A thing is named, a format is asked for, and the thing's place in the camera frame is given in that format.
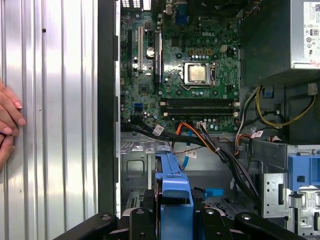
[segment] finger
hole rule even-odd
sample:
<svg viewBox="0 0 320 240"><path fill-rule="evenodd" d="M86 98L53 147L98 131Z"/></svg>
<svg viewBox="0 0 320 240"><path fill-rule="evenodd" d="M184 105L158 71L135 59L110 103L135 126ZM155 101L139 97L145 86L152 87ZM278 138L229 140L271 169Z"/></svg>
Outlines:
<svg viewBox="0 0 320 240"><path fill-rule="evenodd" d="M1 105L0 105L0 133L6 134L6 135L12 135L15 137L19 136L19 130L16 124L10 117L7 110L5 110Z"/></svg>
<svg viewBox="0 0 320 240"><path fill-rule="evenodd" d="M0 92L0 104L4 107L5 110L9 113L11 118L16 121L19 125L26 125L26 120L22 114L17 110L15 105L9 100L9 98Z"/></svg>
<svg viewBox="0 0 320 240"><path fill-rule="evenodd" d="M4 167L4 165L6 164L10 153L14 150L14 137L13 136L6 136L4 138L3 135L1 135L2 137L2 145L0 148L0 170Z"/></svg>
<svg viewBox="0 0 320 240"><path fill-rule="evenodd" d="M22 104L19 98L13 93L13 91L7 88L2 82L0 82L0 92L6 95L17 109L22 109Z"/></svg>

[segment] screw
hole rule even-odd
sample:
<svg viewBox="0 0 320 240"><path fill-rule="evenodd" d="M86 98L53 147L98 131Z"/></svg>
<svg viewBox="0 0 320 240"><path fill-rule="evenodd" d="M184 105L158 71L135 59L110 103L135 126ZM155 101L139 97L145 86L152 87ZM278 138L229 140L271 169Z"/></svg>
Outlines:
<svg viewBox="0 0 320 240"><path fill-rule="evenodd" d="M244 220L250 220L251 217L248 214L242 214L241 218L243 218Z"/></svg>
<svg viewBox="0 0 320 240"><path fill-rule="evenodd" d="M110 220L111 217L110 217L108 214L106 214L106 215L103 215L103 216L101 217L101 219L102 219L102 220Z"/></svg>
<svg viewBox="0 0 320 240"><path fill-rule="evenodd" d="M207 209L205 212L206 212L207 214L214 214L214 213L215 213L212 209Z"/></svg>

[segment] yellow wire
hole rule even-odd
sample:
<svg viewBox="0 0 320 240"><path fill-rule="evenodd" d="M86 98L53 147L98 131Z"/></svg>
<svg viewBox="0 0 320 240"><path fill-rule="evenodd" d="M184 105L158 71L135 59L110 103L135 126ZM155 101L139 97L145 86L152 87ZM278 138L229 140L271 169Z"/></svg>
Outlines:
<svg viewBox="0 0 320 240"><path fill-rule="evenodd" d="M276 127L276 128L282 128L282 127L284 127L284 126L288 126L288 125L294 123L295 121L299 120L299 119L302 118L304 115L306 115L306 113L313 107L313 105L314 105L315 102L316 102L316 98L314 97L311 105L310 105L304 112L302 112L300 115L296 116L294 119L292 119L292 120L290 120L290 121L288 121L288 122L281 123L281 124L276 124L276 123L267 121L267 120L264 119L264 117L262 116L261 109L260 109L260 92L261 92L261 87L258 88L258 91L257 91L257 93L256 93L257 95L256 95L256 98L255 98L255 104L256 104L256 109L257 109L258 115L259 115L259 117L261 118L261 120L262 120L264 123L266 123L266 124L269 125L269 126Z"/></svg>

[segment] wire label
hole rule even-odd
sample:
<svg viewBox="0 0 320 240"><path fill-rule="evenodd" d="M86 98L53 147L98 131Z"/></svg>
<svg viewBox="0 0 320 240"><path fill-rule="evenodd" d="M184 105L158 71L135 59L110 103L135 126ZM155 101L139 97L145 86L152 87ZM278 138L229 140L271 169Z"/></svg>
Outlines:
<svg viewBox="0 0 320 240"><path fill-rule="evenodd" d="M197 158L197 152L196 151L187 151L185 153L185 156L189 157L189 158L196 159Z"/></svg>
<svg viewBox="0 0 320 240"><path fill-rule="evenodd" d="M165 128L163 126L157 125L157 126L155 126L152 134L155 136L160 136L164 130L165 130Z"/></svg>

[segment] metal bracket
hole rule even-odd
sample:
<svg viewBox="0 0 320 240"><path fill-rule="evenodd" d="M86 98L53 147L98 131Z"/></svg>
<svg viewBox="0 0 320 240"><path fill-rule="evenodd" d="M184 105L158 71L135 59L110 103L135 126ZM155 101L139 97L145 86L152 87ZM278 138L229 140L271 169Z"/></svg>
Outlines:
<svg viewBox="0 0 320 240"><path fill-rule="evenodd" d="M264 173L262 175L263 218L284 218L290 215L286 179L286 173Z"/></svg>

